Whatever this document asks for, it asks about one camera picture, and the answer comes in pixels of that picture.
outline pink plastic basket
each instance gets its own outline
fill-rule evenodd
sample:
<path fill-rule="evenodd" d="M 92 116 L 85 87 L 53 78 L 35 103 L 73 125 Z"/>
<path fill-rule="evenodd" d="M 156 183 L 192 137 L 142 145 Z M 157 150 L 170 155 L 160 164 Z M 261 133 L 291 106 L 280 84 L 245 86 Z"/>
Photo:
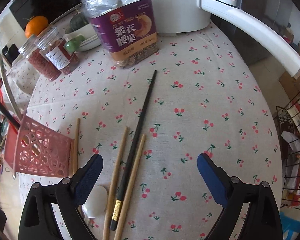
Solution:
<path fill-rule="evenodd" d="M 71 138 L 24 115 L 17 137 L 9 128 L 5 160 L 15 172 L 49 177 L 67 177 Z M 11 163 L 11 150 L 14 150 Z"/>

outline cashew nut jar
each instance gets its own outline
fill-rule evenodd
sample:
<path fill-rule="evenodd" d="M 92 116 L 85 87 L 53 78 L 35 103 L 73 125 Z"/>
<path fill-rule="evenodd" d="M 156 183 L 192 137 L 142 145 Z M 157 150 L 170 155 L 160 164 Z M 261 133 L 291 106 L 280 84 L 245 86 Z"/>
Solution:
<path fill-rule="evenodd" d="M 81 0 L 108 54 L 121 67 L 158 50 L 151 0 Z"/>

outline black rod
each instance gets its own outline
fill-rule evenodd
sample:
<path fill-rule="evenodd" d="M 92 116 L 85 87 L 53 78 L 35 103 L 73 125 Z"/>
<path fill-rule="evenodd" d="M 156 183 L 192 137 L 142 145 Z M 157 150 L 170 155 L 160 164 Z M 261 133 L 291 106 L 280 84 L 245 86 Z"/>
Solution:
<path fill-rule="evenodd" d="M 149 104 L 149 101 L 150 101 L 151 92 L 152 92 L 152 89 L 154 87 L 154 81 L 155 81 L 156 76 L 157 76 L 157 71 L 155 70 L 154 73 L 153 73 L 152 79 L 151 79 L 151 83 L 150 83 L 147 95 L 146 95 L 144 103 L 143 103 L 142 111 L 140 113 L 140 119 L 139 119 L 138 124 L 136 126 L 136 130 L 135 130 L 134 137 L 133 137 L 133 140 L 132 140 L 129 155 L 128 155 L 128 158 L 126 160 L 125 170 L 124 170 L 124 173 L 123 173 L 123 176 L 122 176 L 122 179 L 121 179 L 119 192 L 117 194 L 117 200 L 115 202 L 115 207 L 114 207 L 112 220 L 111 220 L 111 225 L 110 225 L 110 230 L 112 230 L 112 231 L 115 231 L 117 229 L 117 222 L 118 222 L 118 219 L 119 219 L 122 202 L 123 202 L 126 187 L 127 187 L 127 184 L 128 184 L 129 178 L 130 178 L 131 168 L 132 168 L 132 165 L 133 165 L 135 152 L 136 152 L 138 142 L 139 142 L 139 136 L 140 136 L 140 133 L 141 133 L 141 130 L 142 130 L 143 121 L 144 121 L 144 118 L 145 118 L 145 114 L 147 112 L 147 108 L 148 108 L 148 104 Z"/>
<path fill-rule="evenodd" d="M 0 102 L 0 111 L 1 113 L 11 122 L 11 124 L 18 130 L 20 124 L 15 120 L 15 118 L 10 114 L 10 112 L 2 105 Z"/>

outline plastic jar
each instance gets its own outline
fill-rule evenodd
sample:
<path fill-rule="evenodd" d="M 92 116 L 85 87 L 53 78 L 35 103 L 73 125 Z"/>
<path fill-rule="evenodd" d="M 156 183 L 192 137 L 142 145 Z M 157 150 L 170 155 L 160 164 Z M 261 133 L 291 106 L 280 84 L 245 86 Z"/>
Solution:
<path fill-rule="evenodd" d="M 83 13 L 119 66 L 134 65 L 158 50 L 151 0 L 81 0 Z"/>
<path fill-rule="evenodd" d="M 40 74 L 44 75 L 48 80 L 54 81 L 60 76 L 61 71 L 58 70 L 51 61 L 48 61 L 40 54 L 40 49 L 34 44 L 36 39 L 34 35 L 28 38 L 19 49 L 19 52 Z"/>
<path fill-rule="evenodd" d="M 77 68 L 79 59 L 64 48 L 66 41 L 57 28 L 45 30 L 38 38 L 37 47 L 63 74 L 68 75 Z"/>

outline orange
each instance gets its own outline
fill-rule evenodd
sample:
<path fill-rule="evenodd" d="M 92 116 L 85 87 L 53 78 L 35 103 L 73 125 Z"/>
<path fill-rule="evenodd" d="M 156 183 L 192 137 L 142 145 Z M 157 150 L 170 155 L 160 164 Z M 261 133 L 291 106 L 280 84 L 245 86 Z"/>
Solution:
<path fill-rule="evenodd" d="M 38 36 L 48 26 L 48 19 L 44 16 L 33 17 L 25 27 L 25 36 L 29 38 L 32 34 Z"/>

